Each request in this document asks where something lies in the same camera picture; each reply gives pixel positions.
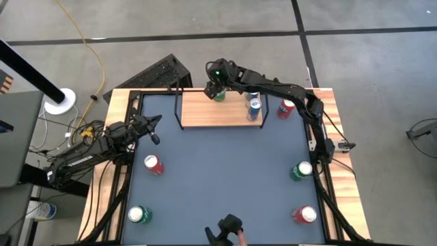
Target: yellow extension cord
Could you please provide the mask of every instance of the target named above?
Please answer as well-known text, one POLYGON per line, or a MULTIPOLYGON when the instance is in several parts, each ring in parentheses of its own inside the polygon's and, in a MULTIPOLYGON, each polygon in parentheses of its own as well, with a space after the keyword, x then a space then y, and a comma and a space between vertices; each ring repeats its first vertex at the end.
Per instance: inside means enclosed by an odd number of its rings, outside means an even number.
MULTIPOLYGON (((73 20, 73 18, 69 15, 69 13, 67 12, 67 10, 65 9, 65 7, 62 5, 62 3, 59 0, 56 0, 57 5, 60 6, 60 8, 62 9, 62 11, 64 11, 64 13, 66 14, 66 16, 70 19, 70 21, 73 23, 73 25, 76 27, 77 32, 79 33, 79 35, 81 35, 82 38, 82 42, 83 44, 90 49, 90 51, 97 57, 98 62, 100 63, 100 66, 102 67, 102 83, 100 83, 100 87, 98 88, 98 90, 96 91, 96 93, 94 93, 95 96, 97 96, 103 89, 104 84, 106 83, 106 72, 104 70, 104 65, 103 65, 103 61, 100 58, 100 56, 95 52, 95 50, 93 50, 92 47, 90 47, 90 45, 88 45, 88 43, 85 41, 85 38, 83 37, 83 34, 81 32, 81 30, 79 29, 79 27, 77 26, 76 22, 73 20)), ((83 120, 85 119, 85 117, 88 114, 89 109, 91 108, 91 105, 93 104, 93 99, 90 100, 90 102, 88 103, 88 106, 85 110, 85 112, 83 113, 81 120, 79 121, 79 123, 77 124, 77 128, 79 128, 83 122, 83 120)), ((76 136, 72 136, 72 143, 75 142, 76 136)))

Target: soda can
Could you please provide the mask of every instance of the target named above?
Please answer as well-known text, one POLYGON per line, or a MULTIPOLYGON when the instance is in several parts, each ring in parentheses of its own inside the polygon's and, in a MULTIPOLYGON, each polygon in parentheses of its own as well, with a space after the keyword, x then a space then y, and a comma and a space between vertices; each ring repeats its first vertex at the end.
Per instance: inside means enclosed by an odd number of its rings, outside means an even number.
POLYGON ((307 161, 303 161, 290 170, 290 178, 294 181, 301 181, 311 175, 313 171, 313 166, 307 161))
POLYGON ((223 91, 219 92, 219 93, 214 97, 214 100, 215 100, 216 102, 221 102, 221 101, 223 101, 223 100, 225 99, 225 97, 226 97, 226 90, 223 89, 223 91))
POLYGON ((301 206, 292 212, 292 218, 296 223, 313 223, 317 218, 317 213, 310 206, 301 206))
POLYGON ((152 220, 152 209, 143 206, 132 207, 128 212, 128 218, 133 223, 150 223, 152 220))
POLYGON ((253 92, 253 93, 246 92, 246 94, 244 96, 246 97, 246 107, 247 108, 251 104, 251 100, 258 98, 258 95, 259 95, 259 92, 253 92))
POLYGON ((250 121, 256 121, 259 111, 261 111, 261 100, 258 98, 252 99, 249 110, 247 111, 247 118, 250 121))
POLYGON ((149 169, 153 174, 161 175, 164 173, 164 165, 156 155, 149 155, 144 159, 145 168, 149 169))
POLYGON ((278 116, 281 119, 287 119, 295 107, 296 106, 294 105, 294 103, 292 101, 283 99, 281 102, 281 105, 279 105, 279 108, 278 108, 278 116))

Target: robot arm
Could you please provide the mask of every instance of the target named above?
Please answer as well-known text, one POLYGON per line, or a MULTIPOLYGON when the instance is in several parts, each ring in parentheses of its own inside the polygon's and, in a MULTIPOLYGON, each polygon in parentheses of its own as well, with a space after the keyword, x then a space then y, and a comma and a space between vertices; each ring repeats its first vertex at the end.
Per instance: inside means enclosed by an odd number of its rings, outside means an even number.
POLYGON ((129 124, 116 122, 108 126, 91 143, 83 141, 73 145, 55 156, 47 170, 48 182, 54 187, 62 187, 70 182, 73 175, 104 161, 125 163, 128 161, 129 145, 144 135, 149 135, 155 144, 159 144, 160 139, 154 129, 161 118, 161 115, 149 118, 135 115, 129 124))
POLYGON ((213 99, 224 87, 228 87, 240 94, 262 92, 292 101, 304 122, 311 126, 316 141, 317 160, 321 163, 332 161, 335 145, 331 139, 325 138, 322 126, 324 105, 314 93, 299 85, 280 83, 276 78, 266 79, 258 72, 239 67, 233 61, 223 58, 208 62, 206 72, 210 82, 207 83, 204 92, 210 99, 213 99))

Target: concrete floor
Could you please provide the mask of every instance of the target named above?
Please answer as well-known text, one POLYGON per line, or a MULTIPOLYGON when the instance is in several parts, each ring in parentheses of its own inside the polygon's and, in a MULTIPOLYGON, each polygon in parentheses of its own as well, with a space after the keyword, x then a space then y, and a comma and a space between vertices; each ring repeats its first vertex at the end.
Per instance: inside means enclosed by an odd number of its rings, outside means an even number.
MULTIPOLYGON (((296 31, 290 1, 63 1, 87 38, 155 36, 242 31, 296 31)), ((435 1, 299 0, 306 30, 437 26, 435 1)), ((9 0, 0 14, 6 41, 79 38, 52 0, 9 0)), ((416 151, 405 131, 437 115, 437 33, 379 33, 307 36, 320 87, 333 87, 352 151, 358 188, 372 239, 382 243, 435 245, 437 165, 416 151)), ((281 81, 309 86, 298 36, 124 42, 93 44, 107 69, 108 91, 162 57, 173 53, 203 86, 206 61, 232 59, 281 81)), ((100 83, 96 58, 81 44, 15 46, 58 87, 72 88, 80 114, 100 83)), ((17 77, 12 91, 31 90, 17 77)), ((97 103, 88 120, 104 120, 107 104, 97 103)), ((68 123, 75 111, 52 120, 68 123)), ((66 129, 49 124, 46 148, 66 129)), ((44 135, 39 121, 33 136, 44 135)), ((437 155, 435 143, 418 143, 437 155)), ((28 162, 36 165, 38 156, 28 162)), ((42 197, 49 197, 43 191, 42 197)), ((85 200, 54 200, 64 211, 40 223, 35 246, 71 243, 77 237, 85 200)))

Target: green soda can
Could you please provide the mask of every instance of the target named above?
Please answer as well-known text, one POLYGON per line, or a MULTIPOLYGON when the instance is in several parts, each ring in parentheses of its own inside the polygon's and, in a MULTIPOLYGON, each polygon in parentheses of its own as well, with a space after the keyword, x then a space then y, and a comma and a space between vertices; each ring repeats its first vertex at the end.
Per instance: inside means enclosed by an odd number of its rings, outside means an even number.
POLYGON ((226 90, 223 89, 223 91, 219 92, 219 93, 214 97, 214 100, 215 100, 216 102, 221 102, 221 101, 223 101, 223 100, 225 99, 225 96, 226 96, 226 90))
POLYGON ((135 206, 129 210, 128 218, 133 223, 148 224, 152 220, 152 209, 143 206, 135 206))
POLYGON ((313 167, 311 164, 303 161, 290 170, 290 178, 294 181, 301 181, 303 178, 310 176, 312 171, 313 167))

